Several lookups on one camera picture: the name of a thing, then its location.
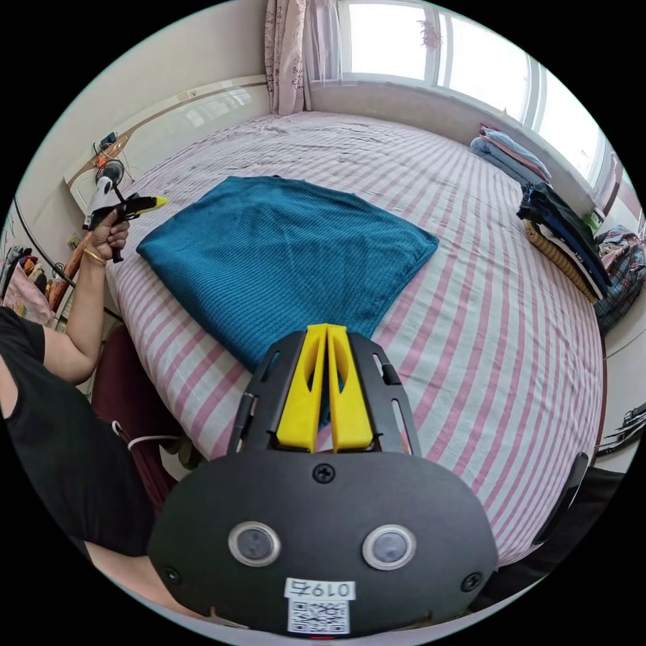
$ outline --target hand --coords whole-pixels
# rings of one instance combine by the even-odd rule
[[[112,260],[113,249],[123,249],[126,246],[126,239],[128,238],[130,223],[121,222],[115,225],[117,217],[116,209],[111,211],[101,224],[93,230],[87,245],[90,250],[93,250],[106,262]]]

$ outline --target bed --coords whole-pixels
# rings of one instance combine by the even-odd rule
[[[526,238],[519,185],[467,147],[413,127],[309,112],[209,135],[129,191],[168,198],[132,222],[108,284],[165,404],[208,458],[224,454],[250,374],[191,319],[135,252],[228,176],[280,175],[354,192],[438,236],[378,326],[427,459],[472,487],[499,564],[534,549],[604,399],[602,342],[585,297]],[[331,447],[329,429],[319,450]]]

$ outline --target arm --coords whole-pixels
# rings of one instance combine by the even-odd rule
[[[112,249],[123,249],[128,223],[116,227],[113,211],[92,232],[83,253],[65,333],[44,328],[44,365],[65,381],[81,384],[90,377],[101,351],[106,263]]]
[[[125,557],[93,543],[85,543],[90,560],[105,576],[132,592],[180,614],[205,619],[180,605],[166,589],[148,557]]]

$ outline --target window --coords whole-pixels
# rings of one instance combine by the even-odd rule
[[[424,79],[422,7],[352,3],[349,13],[350,72]]]
[[[504,111],[544,139],[591,187],[603,183],[610,146],[599,126],[520,47],[422,0],[336,0],[330,6],[340,45],[334,82],[394,81]],[[425,28],[433,46],[425,45]]]
[[[472,96],[521,121],[529,88],[529,58],[520,48],[456,16],[451,22],[451,42],[440,54],[439,85]]]
[[[591,179],[601,130],[578,99],[549,71],[544,70],[545,110],[534,130]]]

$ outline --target teal towel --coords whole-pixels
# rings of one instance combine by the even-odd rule
[[[272,343],[308,325],[370,337],[437,245],[352,194],[280,177],[229,177],[137,252],[254,371]]]

